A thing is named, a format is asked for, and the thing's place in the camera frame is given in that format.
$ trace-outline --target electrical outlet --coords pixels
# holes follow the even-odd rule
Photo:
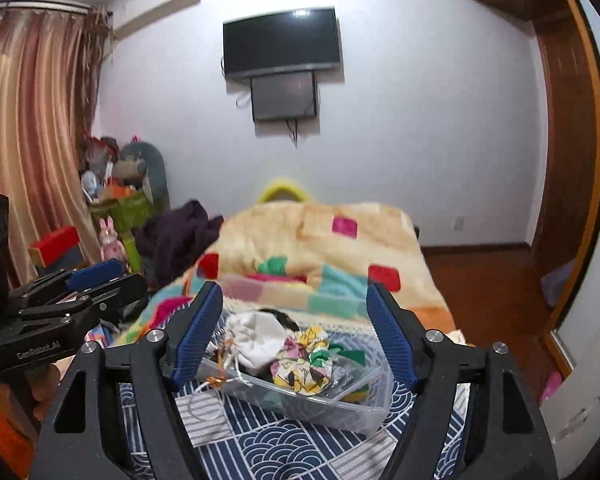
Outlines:
[[[464,228],[464,216],[456,216],[454,222],[451,224],[454,231],[462,231]]]

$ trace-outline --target blue gripper pad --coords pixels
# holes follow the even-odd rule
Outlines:
[[[396,319],[396,315],[402,316],[402,313],[413,317],[415,315],[408,310],[401,310],[384,286],[376,284],[369,285],[366,290],[366,312],[376,330],[394,378],[404,383],[408,389],[415,389],[420,378],[414,370],[414,351]]]
[[[69,292],[84,292],[125,275],[125,267],[115,258],[76,270],[66,281]]]
[[[196,377],[221,314],[222,290],[217,283],[205,282],[191,305],[177,311],[167,323],[169,339],[160,366],[173,391]]]

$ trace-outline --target white air conditioner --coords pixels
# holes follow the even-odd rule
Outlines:
[[[113,12],[113,30],[121,39],[160,18],[192,6],[200,0],[116,0],[109,10]]]

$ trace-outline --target wooden floor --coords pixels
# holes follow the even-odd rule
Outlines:
[[[549,317],[528,249],[430,254],[425,259],[467,342],[504,341],[533,398],[555,365],[539,337]]]

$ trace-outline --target curtain rod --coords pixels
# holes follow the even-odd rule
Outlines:
[[[91,6],[69,0],[0,0],[0,9],[47,9],[86,14]]]

